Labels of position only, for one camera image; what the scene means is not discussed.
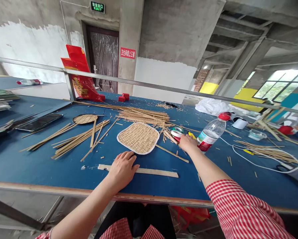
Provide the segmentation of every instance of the blue wall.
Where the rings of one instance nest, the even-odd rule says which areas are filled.
[[[287,96],[282,101],[281,106],[287,107],[287,108],[293,108],[297,103],[298,103],[298,94],[297,93],[291,93],[289,96]],[[280,114],[280,115],[276,116],[276,118],[274,118],[272,120],[272,122],[278,121],[283,115],[284,114]]]

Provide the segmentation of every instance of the green exit sign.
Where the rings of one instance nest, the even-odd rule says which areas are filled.
[[[91,2],[91,9],[96,12],[105,13],[105,5],[102,3]]]

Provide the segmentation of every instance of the round woven fan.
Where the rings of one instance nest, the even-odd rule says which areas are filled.
[[[159,132],[144,123],[133,123],[117,135],[119,143],[137,154],[150,153],[158,139]]]
[[[73,122],[76,124],[88,124],[92,123],[97,120],[98,116],[97,115],[92,115],[92,114],[85,114],[85,115],[79,115],[73,118]]]

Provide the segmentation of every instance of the brick wall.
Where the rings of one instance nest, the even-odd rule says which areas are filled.
[[[199,74],[196,78],[196,81],[194,83],[194,85],[195,85],[194,91],[196,91],[196,92],[200,91],[200,89],[201,89],[201,87],[202,87],[208,73],[209,73],[209,70],[207,70],[207,69],[201,69],[200,70],[200,72],[199,72]]]

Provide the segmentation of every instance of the plastic water bottle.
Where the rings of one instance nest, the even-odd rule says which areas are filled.
[[[202,152],[206,152],[224,133],[226,129],[226,121],[229,121],[229,119],[229,115],[221,113],[217,119],[211,121],[207,124],[207,126],[205,126],[196,139],[198,141],[198,147]]]
[[[16,83],[18,83],[19,85],[42,85],[43,82],[39,79],[33,79],[33,80],[20,80],[17,81]]]

